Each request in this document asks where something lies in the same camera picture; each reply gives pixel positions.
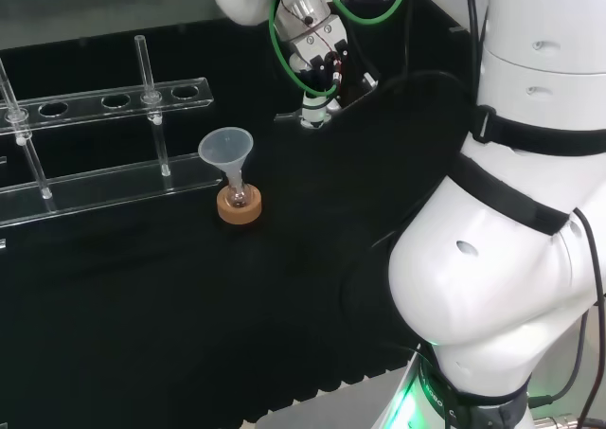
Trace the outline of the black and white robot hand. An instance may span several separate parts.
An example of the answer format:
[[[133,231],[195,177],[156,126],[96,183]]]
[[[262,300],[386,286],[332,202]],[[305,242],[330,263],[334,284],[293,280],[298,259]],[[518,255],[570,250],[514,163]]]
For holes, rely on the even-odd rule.
[[[277,120],[294,119],[317,130],[378,87],[379,73],[363,55],[352,28],[325,0],[281,1],[275,31],[289,47],[288,65],[301,82],[317,92],[337,87],[324,97],[304,92],[301,107]]]

